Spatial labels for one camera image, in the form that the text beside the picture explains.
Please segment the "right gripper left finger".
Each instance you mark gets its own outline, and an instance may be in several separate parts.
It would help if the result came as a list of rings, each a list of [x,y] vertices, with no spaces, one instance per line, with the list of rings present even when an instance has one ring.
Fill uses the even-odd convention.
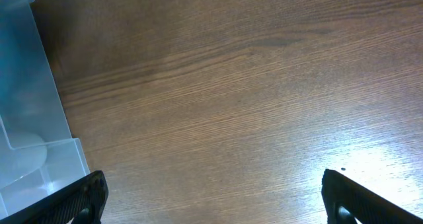
[[[99,224],[108,198],[104,173],[96,170],[1,220],[1,224]]]

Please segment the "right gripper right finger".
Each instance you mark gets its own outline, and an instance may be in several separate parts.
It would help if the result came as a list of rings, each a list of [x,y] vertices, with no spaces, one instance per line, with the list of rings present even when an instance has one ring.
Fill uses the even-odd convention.
[[[321,194],[328,224],[422,224],[422,218],[389,202],[336,170],[324,171]]]

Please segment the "white cup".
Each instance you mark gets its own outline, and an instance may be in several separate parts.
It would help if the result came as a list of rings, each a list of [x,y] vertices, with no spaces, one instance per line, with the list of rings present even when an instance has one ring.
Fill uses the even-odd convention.
[[[1,132],[1,188],[40,168],[46,157],[47,148],[39,135]]]

